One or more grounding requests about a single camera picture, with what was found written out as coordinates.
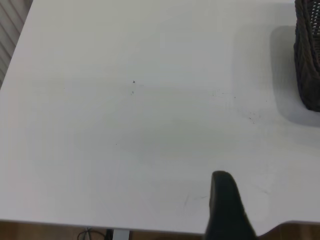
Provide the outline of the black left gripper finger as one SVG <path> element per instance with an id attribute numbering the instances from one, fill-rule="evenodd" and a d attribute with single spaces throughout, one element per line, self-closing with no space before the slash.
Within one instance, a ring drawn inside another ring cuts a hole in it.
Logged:
<path id="1" fill-rule="evenodd" d="M 226 171 L 214 171 L 211 176 L 209 221 L 204 239 L 256 240 L 257 238 L 234 178 Z"/>

